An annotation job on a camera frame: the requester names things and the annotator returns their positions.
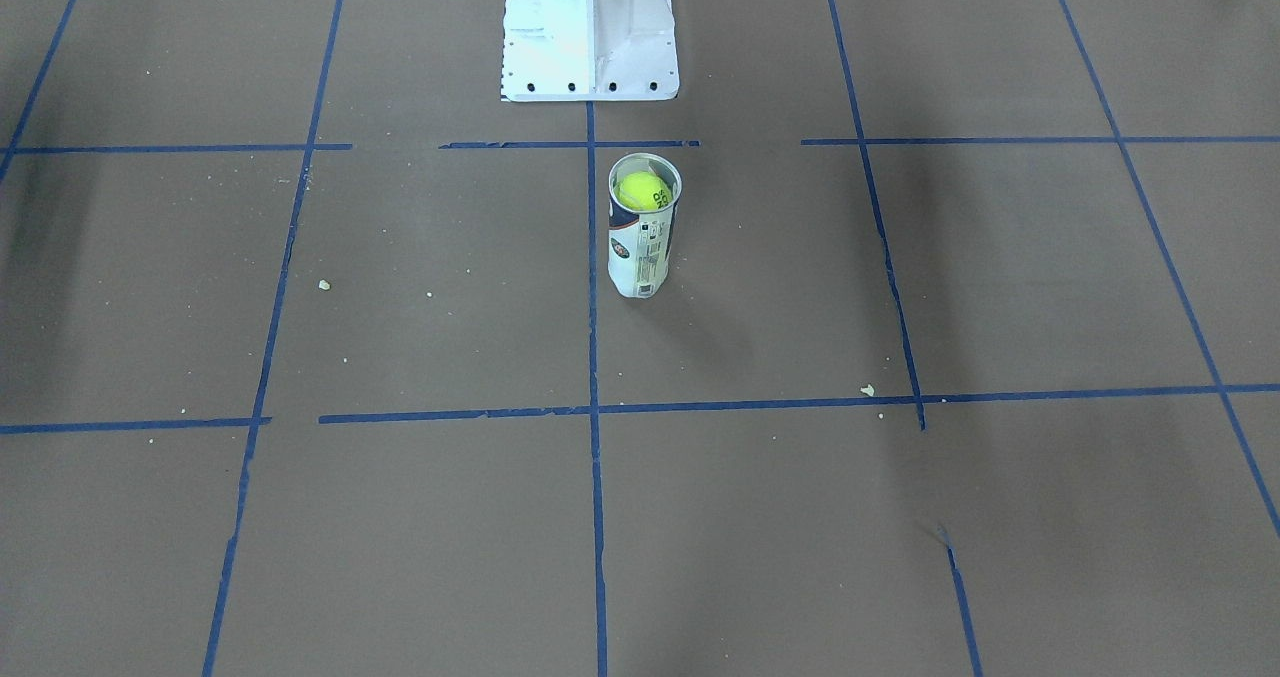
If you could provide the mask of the yellow tennis ball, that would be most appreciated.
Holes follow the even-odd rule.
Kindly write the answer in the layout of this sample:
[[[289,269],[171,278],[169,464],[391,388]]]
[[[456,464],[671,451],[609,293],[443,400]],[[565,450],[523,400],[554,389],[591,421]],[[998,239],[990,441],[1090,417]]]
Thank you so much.
[[[628,211],[653,212],[669,206],[673,195],[667,182],[653,171],[632,171],[617,182],[616,198]]]

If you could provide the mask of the white tennis ball can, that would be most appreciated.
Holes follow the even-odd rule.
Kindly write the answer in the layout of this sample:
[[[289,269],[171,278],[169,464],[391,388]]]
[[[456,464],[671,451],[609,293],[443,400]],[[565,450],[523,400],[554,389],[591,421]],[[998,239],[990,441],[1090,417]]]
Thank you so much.
[[[616,198],[616,186],[632,171],[653,171],[672,191],[673,200],[666,209],[632,212]],[[684,180],[676,166],[657,154],[626,154],[611,168],[608,180],[608,275],[621,297],[646,299],[654,297],[669,273],[669,253],[675,234]]]

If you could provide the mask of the brown paper table cover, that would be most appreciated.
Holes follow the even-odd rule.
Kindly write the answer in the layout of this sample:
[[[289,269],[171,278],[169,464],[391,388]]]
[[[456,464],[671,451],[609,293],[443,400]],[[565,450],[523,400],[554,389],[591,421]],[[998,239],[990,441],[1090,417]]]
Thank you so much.
[[[3,0],[5,676],[1277,673],[1277,0],[673,3]]]

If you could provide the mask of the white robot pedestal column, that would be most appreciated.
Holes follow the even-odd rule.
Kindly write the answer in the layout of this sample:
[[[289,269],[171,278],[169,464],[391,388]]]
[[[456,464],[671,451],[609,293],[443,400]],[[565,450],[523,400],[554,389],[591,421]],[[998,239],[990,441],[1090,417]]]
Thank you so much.
[[[504,0],[500,99],[640,102],[680,92],[673,0]]]

